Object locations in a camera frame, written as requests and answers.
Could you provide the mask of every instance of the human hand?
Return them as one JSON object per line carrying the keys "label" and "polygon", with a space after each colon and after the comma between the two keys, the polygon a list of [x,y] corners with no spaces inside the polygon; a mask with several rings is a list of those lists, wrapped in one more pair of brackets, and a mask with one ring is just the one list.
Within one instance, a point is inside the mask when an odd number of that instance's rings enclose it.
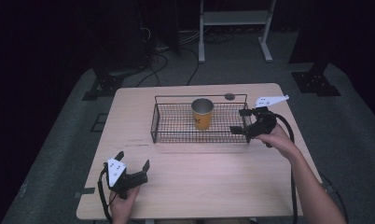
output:
{"label": "human hand", "polygon": [[289,156],[294,151],[299,151],[298,147],[290,140],[284,129],[278,123],[269,134],[261,134],[256,137],[263,143],[269,143],[272,147],[277,148],[281,155],[289,159]]}
{"label": "human hand", "polygon": [[113,190],[109,195],[109,204],[114,224],[126,224],[132,214],[132,206],[138,195],[140,186],[127,191],[127,199],[121,199]]}

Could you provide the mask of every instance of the cable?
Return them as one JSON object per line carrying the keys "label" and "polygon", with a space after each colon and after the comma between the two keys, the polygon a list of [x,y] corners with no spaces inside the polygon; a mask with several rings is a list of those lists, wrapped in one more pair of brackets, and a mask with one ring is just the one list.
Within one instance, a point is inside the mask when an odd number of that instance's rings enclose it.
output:
{"label": "cable", "polygon": [[181,49],[188,50],[188,51],[192,52],[194,54],[194,56],[196,56],[196,59],[197,59],[196,68],[194,69],[193,74],[190,76],[190,79],[187,82],[187,86],[188,86],[190,84],[191,79],[196,75],[197,70],[199,69],[199,65],[200,65],[200,63],[199,63],[199,56],[197,55],[197,53],[195,51],[193,51],[191,49],[185,49],[185,48],[181,48]]}
{"label": "cable", "polygon": [[143,40],[146,43],[146,41],[148,41],[150,39],[150,37],[152,36],[152,33],[146,27],[141,27],[141,30],[146,30],[147,31],[147,39]]}
{"label": "cable", "polygon": [[103,209],[104,209],[104,214],[106,216],[106,219],[109,221],[109,223],[112,223],[112,217],[110,216],[109,214],[109,211],[108,211],[108,204],[106,204],[106,198],[105,198],[105,195],[104,195],[104,188],[103,188],[103,175],[106,173],[106,163],[104,164],[104,169],[101,171],[100,173],[100,177],[98,178],[98,182],[97,182],[97,186],[98,186],[98,191],[100,193],[100,199],[101,199],[101,203],[103,205]]}
{"label": "cable", "polygon": [[111,205],[111,203],[116,199],[116,196],[117,196],[117,194],[115,194],[114,197],[113,197],[113,199],[109,202],[108,207],[109,207],[109,205]]}
{"label": "cable", "polygon": [[227,34],[227,35],[230,35],[231,38],[228,38],[226,35],[219,35],[219,34],[210,33],[210,34],[205,36],[204,41],[205,41],[206,44],[220,45],[220,44],[224,44],[224,43],[229,42],[229,41],[234,39],[233,34]]}
{"label": "cable", "polygon": [[[223,6],[222,6],[222,8],[221,8],[219,11],[224,10],[225,5],[226,5],[227,2],[228,2],[228,0],[226,0],[226,1],[223,3]],[[216,2],[216,5],[215,5],[215,9],[214,9],[214,11],[218,11],[218,7],[219,7],[219,5],[220,5],[220,0],[218,0],[218,1]],[[210,29],[211,29],[211,26],[208,26],[208,27],[204,30],[204,33],[206,34]],[[187,37],[187,38],[184,39],[184,40],[179,41],[179,46],[186,45],[186,44],[192,42],[193,40],[196,40],[196,39],[199,38],[199,34],[200,34],[200,32],[199,32],[198,30],[194,30],[194,31],[190,31],[190,32],[194,32],[195,34],[192,35],[192,36],[190,36],[190,37]],[[226,39],[227,39],[227,41],[232,40],[232,39],[234,39],[234,36],[233,36],[232,38],[226,38]],[[155,48],[155,50],[158,50],[158,51],[163,51],[163,50],[168,50],[168,49],[169,49],[169,47],[164,47],[164,48]]]}
{"label": "cable", "polygon": [[149,75],[147,75],[146,77],[144,77],[135,87],[139,87],[147,78],[149,78],[149,77],[151,77],[151,76],[153,76],[153,75],[155,75],[156,76],[156,80],[158,81],[158,84],[157,84],[157,86],[159,86],[160,85],[160,79],[159,79],[159,77],[158,77],[158,72],[159,71],[161,71],[163,68],[165,68],[165,66],[167,66],[167,64],[168,64],[168,59],[167,59],[167,57],[165,57],[164,55],[161,55],[161,54],[157,54],[157,56],[160,56],[160,57],[162,57],[162,58],[164,58],[165,59],[165,64],[159,69],[159,70],[157,70],[157,71],[154,71],[153,70],[153,68],[152,68],[152,63],[150,64],[150,68],[151,68],[151,70],[153,71],[151,74],[149,74]]}
{"label": "cable", "polygon": [[[274,114],[274,116],[277,119],[280,119],[283,122],[283,124],[286,126],[286,129],[289,133],[290,140],[293,143],[295,143],[295,135],[293,134],[292,127],[287,122],[287,120],[279,114]],[[292,207],[293,207],[293,223],[297,224],[298,223],[298,200],[297,200],[297,197],[296,197],[296,184],[295,184],[295,178],[293,177],[292,170],[290,171],[290,186],[291,186],[291,190],[292,190],[291,193],[292,193]]]}
{"label": "cable", "polygon": [[321,172],[318,171],[318,174],[323,177],[327,183],[330,185],[330,187],[333,189],[333,191],[336,193],[339,201],[340,201],[340,204],[341,204],[341,207],[342,207],[342,211],[344,213],[344,217],[345,217],[345,221],[347,222],[347,224],[350,222],[349,218],[348,218],[348,213],[347,213],[347,208],[345,207],[345,204],[344,204],[344,200],[341,198],[341,195],[339,194],[339,191],[335,189],[335,187],[333,186],[332,182],[324,175],[322,174]]}

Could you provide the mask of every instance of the small object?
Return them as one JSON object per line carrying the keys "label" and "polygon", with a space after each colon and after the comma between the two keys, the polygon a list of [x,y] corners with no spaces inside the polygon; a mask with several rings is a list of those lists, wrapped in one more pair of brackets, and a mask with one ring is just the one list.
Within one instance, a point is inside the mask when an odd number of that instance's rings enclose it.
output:
{"label": "small object", "polygon": [[269,105],[275,105],[282,101],[289,99],[288,95],[285,96],[265,96],[257,98],[257,102],[255,103],[255,107],[264,107]]}
{"label": "small object", "polygon": [[191,104],[193,110],[194,125],[199,130],[206,130],[210,127],[214,103],[212,101],[200,98]]}
{"label": "small object", "polygon": [[225,99],[227,99],[228,101],[232,101],[235,98],[236,98],[236,96],[233,93],[226,93],[225,94]]}

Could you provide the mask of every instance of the black curtain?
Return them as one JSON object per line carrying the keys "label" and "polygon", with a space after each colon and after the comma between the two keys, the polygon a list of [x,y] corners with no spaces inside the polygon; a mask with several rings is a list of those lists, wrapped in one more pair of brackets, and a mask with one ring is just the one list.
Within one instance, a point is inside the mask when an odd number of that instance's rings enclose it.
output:
{"label": "black curtain", "polygon": [[375,114],[375,1],[310,2],[290,62],[311,63],[323,55]]}
{"label": "black curtain", "polygon": [[74,1],[0,1],[0,222],[89,69]]}

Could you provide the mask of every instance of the floor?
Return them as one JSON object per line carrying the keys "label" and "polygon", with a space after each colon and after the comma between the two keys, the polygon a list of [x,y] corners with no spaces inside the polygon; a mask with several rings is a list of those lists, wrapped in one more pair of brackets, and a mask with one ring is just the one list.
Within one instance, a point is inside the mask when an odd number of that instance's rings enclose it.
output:
{"label": "floor", "polygon": [[[288,63],[297,35],[296,32],[269,34],[272,63],[263,58],[257,43],[260,33],[229,35],[227,38],[231,40],[225,43],[206,44],[206,62],[199,66],[197,54],[193,53],[197,53],[198,44],[194,42],[185,45],[180,55],[167,51],[162,56],[153,56],[155,71],[164,66],[157,72],[158,78],[150,76],[140,83],[152,74],[146,69],[127,77],[122,87],[279,84],[290,96],[289,106],[317,169],[338,190],[350,223],[375,223],[375,116],[349,78],[332,64],[325,76],[340,96],[319,97],[300,92],[291,73],[308,71],[312,65]],[[91,128],[99,114],[108,113],[113,100],[99,97],[95,101],[82,101],[94,79],[92,70],[82,74],[3,223],[106,223],[76,217],[79,196],[101,139],[101,132],[93,132]],[[330,194],[341,205],[336,194]],[[292,219],[258,217],[257,221],[290,223]],[[303,217],[299,223],[305,223]]]}

